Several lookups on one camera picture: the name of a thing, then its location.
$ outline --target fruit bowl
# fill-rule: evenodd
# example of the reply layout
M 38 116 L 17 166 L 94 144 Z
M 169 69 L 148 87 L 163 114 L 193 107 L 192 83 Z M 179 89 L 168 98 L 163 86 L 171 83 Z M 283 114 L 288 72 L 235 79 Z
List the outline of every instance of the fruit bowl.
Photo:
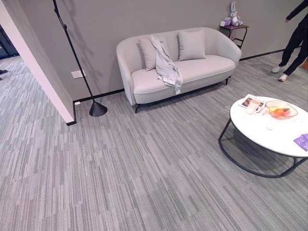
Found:
M 297 110 L 284 101 L 269 101 L 265 103 L 265 107 L 268 109 L 269 114 L 275 119 L 289 119 L 297 115 Z

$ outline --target white wall edge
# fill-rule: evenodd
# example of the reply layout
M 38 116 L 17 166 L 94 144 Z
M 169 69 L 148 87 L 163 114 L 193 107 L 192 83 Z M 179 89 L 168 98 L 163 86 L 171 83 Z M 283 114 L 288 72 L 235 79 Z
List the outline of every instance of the white wall edge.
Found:
M 2 0 L 0 0 L 0 24 L 5 30 L 15 48 L 17 49 L 20 56 L 23 58 L 24 62 L 34 75 L 34 78 L 41 85 L 43 91 L 48 96 L 52 104 L 55 106 L 59 114 L 62 116 L 66 123 L 73 122 L 74 118 L 70 115 L 69 111 L 61 101 L 60 97 L 48 81 L 44 72 L 37 63 L 35 57 L 33 56 L 31 50 L 27 46 L 23 37 L 19 33 L 14 21 L 12 20 L 9 12 L 5 8 Z

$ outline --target white sneaker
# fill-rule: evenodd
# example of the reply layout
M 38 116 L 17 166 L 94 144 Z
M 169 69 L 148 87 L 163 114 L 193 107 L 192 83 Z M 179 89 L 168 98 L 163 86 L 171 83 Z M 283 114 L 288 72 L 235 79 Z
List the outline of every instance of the white sneaker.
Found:
M 287 76 L 286 74 L 283 74 L 282 76 L 280 76 L 280 77 L 278 78 L 278 80 L 281 81 L 281 82 L 284 82 L 284 81 L 287 80 L 287 78 L 288 78 L 288 76 Z
M 280 71 L 280 69 L 281 69 L 282 67 L 284 67 L 284 66 L 279 66 L 279 65 L 277 65 L 277 66 L 274 67 L 271 71 L 272 71 L 272 73 L 277 73 L 277 72 Z

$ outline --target cup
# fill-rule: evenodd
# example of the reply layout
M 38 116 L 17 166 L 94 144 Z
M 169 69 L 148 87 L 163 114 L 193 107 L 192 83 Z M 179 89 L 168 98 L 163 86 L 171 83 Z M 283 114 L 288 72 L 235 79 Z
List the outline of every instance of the cup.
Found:
M 256 113 L 261 108 L 259 105 L 260 102 L 258 100 L 251 100 L 246 108 L 246 113 L 250 115 Z

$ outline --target sofa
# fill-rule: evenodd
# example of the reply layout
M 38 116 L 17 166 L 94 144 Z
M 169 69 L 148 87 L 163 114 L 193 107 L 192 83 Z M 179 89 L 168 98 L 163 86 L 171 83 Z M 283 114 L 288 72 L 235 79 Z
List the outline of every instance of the sofa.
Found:
M 205 34 L 205 58 L 178 61 L 180 31 L 194 32 L 203 30 Z M 228 79 L 233 74 L 242 52 L 229 38 L 221 32 L 196 27 L 152 34 L 164 37 L 167 41 L 170 57 L 180 71 L 183 84 L 181 93 L 203 88 Z M 156 69 L 147 71 L 141 51 L 140 39 L 150 35 L 135 36 L 121 41 L 116 47 L 116 55 L 123 80 L 124 90 L 129 103 L 138 106 L 172 97 L 173 87 L 167 86 L 157 78 Z

